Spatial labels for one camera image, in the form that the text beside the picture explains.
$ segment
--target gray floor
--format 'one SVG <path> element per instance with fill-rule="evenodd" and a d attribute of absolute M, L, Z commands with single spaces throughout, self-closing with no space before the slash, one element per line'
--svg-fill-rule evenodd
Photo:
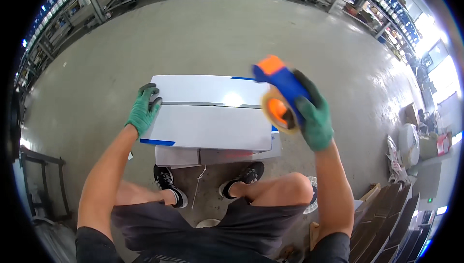
<path fill-rule="evenodd" d="M 168 0 L 109 21 L 67 48 L 40 77 L 23 138 L 33 150 L 66 160 L 66 191 L 77 212 L 87 174 L 124 126 L 137 89 L 152 75 L 251 77 L 251 64 L 267 54 L 300 69 L 327 98 L 355 199 L 372 182 L 386 185 L 386 135 L 396 138 L 403 107 L 413 101 L 422 105 L 411 69 L 348 17 L 283 0 Z M 294 171 L 315 176 L 314 156 L 303 138 L 281 138 L 282 157 L 266 163 L 264 178 Z M 137 142 L 132 152 L 124 179 L 156 189 L 154 147 Z M 242 166 L 208 166 L 194 209 L 190 203 L 181 210 L 189 223 L 222 218 L 228 202 L 217 187 Z M 173 171 L 176 185 L 190 198 L 193 178 L 202 170 Z M 60 212 L 58 181 L 49 173 Z M 316 219 L 317 212 L 302 216 L 284 243 L 306 244 L 308 224 Z M 133 259 L 117 230 L 114 239 L 123 258 Z"/>

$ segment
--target stack of boxes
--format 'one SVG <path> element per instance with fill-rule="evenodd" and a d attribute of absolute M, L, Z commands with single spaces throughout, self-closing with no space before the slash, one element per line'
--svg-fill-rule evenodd
<path fill-rule="evenodd" d="M 163 98 L 140 142 L 171 168 L 260 161 L 281 155 L 279 132 L 261 111 L 266 83 L 207 75 L 153 76 Z"/>

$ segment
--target green work glove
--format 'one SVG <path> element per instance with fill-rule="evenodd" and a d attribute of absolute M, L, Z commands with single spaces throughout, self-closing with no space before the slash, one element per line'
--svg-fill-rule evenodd
<path fill-rule="evenodd" d="M 151 95 L 158 94 L 159 92 L 156 84 L 147 84 L 139 89 L 137 99 L 134 106 L 132 106 L 129 119 L 125 124 L 125 126 L 132 124 L 137 129 L 139 138 L 150 128 L 161 107 L 161 97 L 156 98 L 154 102 L 150 103 Z"/>
<path fill-rule="evenodd" d="M 308 80 L 303 73 L 294 70 L 293 74 L 308 91 L 312 100 L 311 103 L 303 96 L 295 99 L 295 105 L 305 120 L 301 133 L 312 151 L 324 150 L 334 135 L 327 101 L 319 93 L 314 83 Z"/>

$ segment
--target shorts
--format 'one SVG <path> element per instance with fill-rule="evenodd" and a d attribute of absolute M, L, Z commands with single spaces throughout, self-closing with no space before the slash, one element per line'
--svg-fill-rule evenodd
<path fill-rule="evenodd" d="M 230 203 L 221 222 L 196 229 L 164 202 L 115 206 L 111 221 L 135 252 L 154 246 L 220 244 L 269 255 L 282 244 L 282 236 L 307 206 L 252 206 L 244 198 Z"/>

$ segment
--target leg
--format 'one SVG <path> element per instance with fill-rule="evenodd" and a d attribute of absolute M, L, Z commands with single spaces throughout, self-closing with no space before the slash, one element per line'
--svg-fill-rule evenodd
<path fill-rule="evenodd" d="M 230 187 L 229 194 L 246 198 L 253 206 L 307 206 L 313 198 L 313 187 L 303 174 L 289 173 L 249 185 L 236 182 Z"/>
<path fill-rule="evenodd" d="M 309 179 L 300 173 L 257 181 L 263 173 L 263 163 L 255 162 L 238 178 L 221 185 L 221 196 L 240 199 L 229 204 L 216 228 L 219 242 L 268 255 L 303 215 L 313 190 Z"/>
<path fill-rule="evenodd" d="M 193 228 L 172 207 L 185 207 L 185 194 L 173 184 L 165 167 L 154 167 L 155 182 L 161 190 L 153 192 L 142 186 L 122 181 L 111 213 L 112 223 L 119 228 L 126 247 L 140 252 L 176 242 Z"/>
<path fill-rule="evenodd" d="M 153 192 L 145 187 L 123 180 L 116 194 L 115 206 L 128 206 L 158 201 L 164 201 L 166 206 L 176 204 L 174 193 L 170 190 Z"/>

